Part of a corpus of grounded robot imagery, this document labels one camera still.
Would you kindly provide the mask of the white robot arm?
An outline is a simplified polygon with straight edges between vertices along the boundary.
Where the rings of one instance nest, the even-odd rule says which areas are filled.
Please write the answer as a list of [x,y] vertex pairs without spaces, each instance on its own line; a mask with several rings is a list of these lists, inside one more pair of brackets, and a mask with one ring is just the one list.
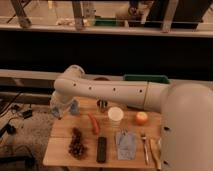
[[50,106],[66,109],[76,96],[162,114],[162,171],[213,171],[213,90],[196,83],[87,79],[78,65],[54,81]]

